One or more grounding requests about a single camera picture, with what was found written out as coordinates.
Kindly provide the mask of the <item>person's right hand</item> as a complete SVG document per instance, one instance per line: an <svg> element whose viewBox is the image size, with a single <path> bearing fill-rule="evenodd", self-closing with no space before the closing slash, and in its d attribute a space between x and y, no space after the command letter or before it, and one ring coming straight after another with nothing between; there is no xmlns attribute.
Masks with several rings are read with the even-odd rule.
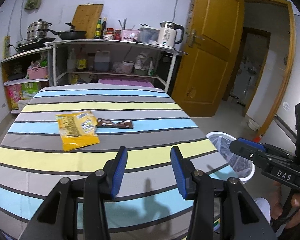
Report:
<svg viewBox="0 0 300 240"><path fill-rule="evenodd" d="M279 229L281 226L292 228L300 224L300 192L291 191L285 204L281 204L282 189L281 184L273 182L273 192L270 195L270 216L273 219L273 228Z"/></svg>

